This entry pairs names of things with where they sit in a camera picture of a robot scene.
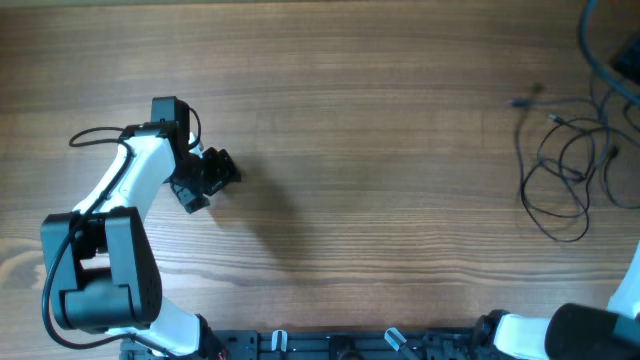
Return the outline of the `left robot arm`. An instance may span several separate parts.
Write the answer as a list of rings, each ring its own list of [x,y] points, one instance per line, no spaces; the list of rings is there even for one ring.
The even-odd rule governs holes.
[[[226,150],[205,148],[197,112],[156,97],[151,117],[118,128],[116,158],[92,192],[41,226],[46,278],[41,314],[57,344],[73,350],[135,344],[160,359],[226,359],[207,321],[164,298],[144,220],[163,185],[192,214],[241,179]]]

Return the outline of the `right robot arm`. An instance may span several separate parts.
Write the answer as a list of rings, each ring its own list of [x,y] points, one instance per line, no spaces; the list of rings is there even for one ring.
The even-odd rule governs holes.
[[[537,163],[524,173],[521,166],[522,154],[519,143],[519,130],[514,134],[516,154],[520,166],[520,199],[522,205],[530,218],[542,233],[556,242],[575,242],[580,240],[589,230],[590,218],[590,193],[589,186],[596,172],[601,173],[601,187],[609,201],[616,207],[624,209],[639,209],[639,203],[620,203],[611,192],[608,180],[610,165],[618,154],[619,148],[613,145],[613,133],[624,137],[626,141],[639,147],[639,140],[636,141],[626,133],[619,131],[609,125],[605,107],[613,92],[618,92],[625,98],[622,114],[629,126],[639,133],[639,124],[634,123],[629,117],[632,107],[639,108],[639,93],[628,93],[628,89],[623,84],[613,79],[604,68],[592,56],[590,48],[586,42],[586,28],[581,23],[578,29],[578,44],[589,65],[592,67],[593,75],[599,76],[609,84],[610,90],[604,95],[600,103],[597,103],[593,94],[593,81],[590,83],[589,99],[563,99],[548,104],[577,102],[585,100],[591,104],[596,111],[596,118],[576,118],[564,120],[559,117],[552,117],[556,126],[550,130],[541,142]],[[613,70],[622,76],[624,80],[629,80],[639,86],[639,33],[621,47],[612,56],[609,65]],[[523,108],[523,118],[532,106],[548,105],[534,101],[538,90],[534,90],[530,98],[517,99],[513,101],[513,107]],[[598,127],[589,129],[576,127],[573,124],[578,121],[592,121],[599,124]],[[567,127],[577,132],[577,135],[568,140],[557,158],[545,158],[541,155],[541,150],[549,136],[556,130]],[[605,133],[605,144],[600,158],[596,158],[596,145],[594,133]],[[588,139],[589,156],[588,164],[584,171],[571,168],[564,164],[564,155],[567,148],[571,147],[575,141]],[[569,191],[579,211],[574,215],[562,215],[549,212],[534,206],[527,198],[526,186],[530,177],[538,171],[544,169],[551,175],[560,179]],[[585,186],[585,201],[582,201],[573,190],[575,184]],[[546,231],[533,215],[534,212],[557,218],[579,218],[585,217],[585,228],[581,235],[570,240],[561,240]],[[616,292],[610,298],[607,310],[595,309],[579,304],[567,303],[562,305],[554,315],[549,318],[527,318],[520,315],[493,311],[478,319],[476,327],[470,335],[468,352],[473,359],[639,359],[639,245],[632,259],[632,263]]]

